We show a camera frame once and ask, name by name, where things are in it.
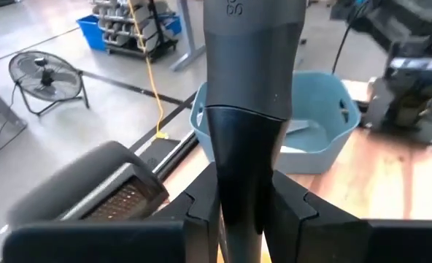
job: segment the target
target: black cable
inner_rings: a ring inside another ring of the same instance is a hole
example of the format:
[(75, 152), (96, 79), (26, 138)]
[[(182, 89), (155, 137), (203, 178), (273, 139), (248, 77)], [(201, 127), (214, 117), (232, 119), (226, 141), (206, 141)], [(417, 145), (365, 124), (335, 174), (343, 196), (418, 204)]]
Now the black cable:
[[(13, 103), (14, 103), (14, 100), (15, 100), (15, 90), (17, 89), (17, 82), (15, 83), (15, 86), (13, 87), (13, 90), (12, 90), (12, 98), (10, 99), (10, 105), (9, 105), (9, 108), (7, 109), (7, 111), (10, 111), (11, 110), (11, 108), (12, 108), (12, 106), (13, 106)], [(4, 127), (7, 125), (7, 123), (9, 122), (9, 120), (7, 119), (5, 122), (4, 122), (4, 124), (2, 124), (2, 127), (0, 128), (0, 135), (1, 135), (1, 133), (2, 133), (2, 130), (4, 129)], [(6, 142), (4, 145), (2, 145), (1, 147), (0, 147), (0, 151), (3, 149), (3, 148), (5, 148), (5, 146), (7, 146), (7, 145), (9, 145), (9, 143), (11, 143), (16, 137), (18, 137), (18, 135), (20, 135), (21, 134), (21, 132), (22, 131), (24, 131), (25, 130), (25, 126), (12, 138), (12, 139), (10, 139), (8, 142)]]
[(336, 54), (336, 58), (334, 59), (333, 69), (331, 70), (331, 73), (334, 74), (336, 72), (336, 66), (338, 65), (339, 56), (341, 56), (342, 48), (344, 47), (344, 43), (346, 42), (347, 35), (349, 34), (350, 29), (352, 28), (352, 24), (355, 22), (359, 14), (362, 13), (362, 11), (365, 9), (366, 5), (369, 1), (364, 1), (359, 8), (357, 9), (357, 12), (352, 17), (349, 25), (347, 25), (346, 31), (344, 33), (344, 36), (342, 37), (341, 44), (338, 49), (338, 53)]

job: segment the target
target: basket handle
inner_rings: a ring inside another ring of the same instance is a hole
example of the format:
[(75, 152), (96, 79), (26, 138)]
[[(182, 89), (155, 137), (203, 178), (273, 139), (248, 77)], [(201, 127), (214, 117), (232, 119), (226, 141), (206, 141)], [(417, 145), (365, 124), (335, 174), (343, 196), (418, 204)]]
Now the basket handle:
[(343, 99), (339, 100), (339, 112), (341, 113), (344, 122), (348, 123), (350, 119), (349, 107), (344, 103)]
[(204, 114), (204, 105), (203, 103), (198, 103), (193, 105), (193, 110), (190, 116), (190, 121), (195, 127), (199, 127), (201, 125), (201, 120), (203, 119)]

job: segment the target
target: fan grille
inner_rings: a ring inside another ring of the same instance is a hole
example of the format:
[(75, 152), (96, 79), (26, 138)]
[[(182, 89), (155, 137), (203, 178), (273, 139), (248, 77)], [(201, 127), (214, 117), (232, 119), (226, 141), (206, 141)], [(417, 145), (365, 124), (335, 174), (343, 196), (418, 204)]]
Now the fan grille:
[[(44, 59), (45, 65), (37, 65), (37, 59)], [(40, 51), (18, 53), (9, 63), (9, 73), (23, 91), (49, 102), (72, 99), (82, 88), (81, 76), (72, 65)]]

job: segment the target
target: yellow cable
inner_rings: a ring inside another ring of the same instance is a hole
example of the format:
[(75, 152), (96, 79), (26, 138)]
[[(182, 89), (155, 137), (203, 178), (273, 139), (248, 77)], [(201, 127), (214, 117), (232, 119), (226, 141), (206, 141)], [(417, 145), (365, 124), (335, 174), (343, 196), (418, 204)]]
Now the yellow cable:
[(130, 9), (131, 16), (134, 19), (135, 31), (138, 34), (138, 39), (139, 39), (139, 48), (146, 55), (145, 60), (146, 60), (147, 68), (148, 68), (148, 77), (150, 79), (151, 88), (153, 89), (153, 93), (155, 94), (156, 102), (158, 103), (158, 107), (159, 107), (159, 120), (158, 120), (158, 123), (156, 124), (156, 136), (155, 137), (161, 138), (161, 139), (167, 139), (168, 138), (167, 134), (163, 133), (159, 127), (159, 124), (161, 123), (161, 121), (164, 118), (164, 110), (163, 110), (163, 106), (161, 105), (161, 100), (159, 98), (158, 91), (156, 90), (155, 78), (153, 77), (153, 71), (151, 70), (150, 57), (148, 56), (147, 51), (146, 51), (146, 47), (144, 46), (143, 36), (142, 36), (142, 33), (140, 33), (140, 27), (138, 26), (138, 20), (136, 19), (136, 16), (135, 16), (134, 6), (131, 4), (131, 0), (127, 0), (127, 3), (128, 3), (128, 8)]

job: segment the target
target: electrical cord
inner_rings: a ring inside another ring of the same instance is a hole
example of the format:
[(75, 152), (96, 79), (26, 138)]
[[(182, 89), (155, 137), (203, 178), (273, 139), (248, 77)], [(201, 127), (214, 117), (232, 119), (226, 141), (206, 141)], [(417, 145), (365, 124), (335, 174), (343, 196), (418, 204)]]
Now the electrical cord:
[[(11, 110), (11, 108), (12, 108), (12, 106), (13, 106), (13, 103), (14, 103), (14, 101), (15, 101), (15, 90), (16, 90), (16, 88), (17, 88), (17, 83), (15, 83), (15, 86), (13, 87), (13, 90), (12, 90), (12, 97), (11, 97), (11, 99), (10, 99), (10, 105), (9, 105), (9, 108), (7, 109), (7, 111), (10, 111)], [(0, 135), (1, 135), (1, 133), (2, 133), (2, 131), (4, 130), (4, 127), (7, 125), (7, 123), (9, 122), (9, 120), (7, 119), (3, 124), (2, 124), (2, 127), (0, 128)], [(18, 135), (20, 135), (24, 130), (25, 130), (25, 126), (20, 130), (20, 131), (18, 131), (18, 133), (14, 136), (14, 137), (12, 137), (12, 139), (10, 139), (8, 142), (6, 142), (4, 145), (2, 145), (1, 147), (0, 147), (0, 151), (3, 149), (3, 148), (5, 148), (5, 146), (7, 146), (7, 145), (9, 145), (9, 143), (11, 143), (16, 137), (18, 137)]]
[(164, 118), (164, 109), (163, 109), (163, 106), (161, 105), (161, 99), (159, 98), (159, 94), (158, 94), (158, 91), (156, 89), (155, 78), (153, 76), (153, 71), (151, 69), (151, 60), (147, 54), (146, 45), (144, 44), (142, 33), (140, 33), (141, 32), (140, 27), (138, 25), (138, 20), (136, 19), (136, 16), (135, 16), (134, 6), (131, 3), (131, 0), (127, 0), (127, 4), (128, 4), (128, 8), (130, 9), (131, 16), (134, 19), (135, 31), (138, 34), (139, 48), (142, 50), (142, 52), (144, 54), (146, 54), (145, 61), (146, 61), (147, 69), (148, 69), (148, 77), (150, 79), (151, 89), (153, 90), (153, 93), (155, 94), (156, 102), (158, 103), (159, 120), (156, 124), (156, 136), (155, 137), (161, 138), (161, 139), (167, 139), (167, 137), (168, 137), (167, 134), (163, 133), (161, 131), (161, 128), (160, 128), (161, 121)]
[(364, 1), (359, 8), (357, 9), (357, 12), (352, 17), (349, 25), (347, 25), (346, 31), (344, 33), (344, 36), (342, 37), (341, 44), (338, 49), (338, 53), (336, 54), (336, 58), (334, 59), (333, 69), (331, 70), (331, 73), (334, 74), (336, 72), (336, 66), (338, 65), (339, 56), (341, 56), (342, 48), (344, 47), (344, 43), (346, 42), (347, 35), (349, 34), (350, 29), (352, 28), (353, 23), (359, 16), (359, 14), (362, 13), (362, 11), (365, 9), (366, 5), (369, 3), (369, 1)]

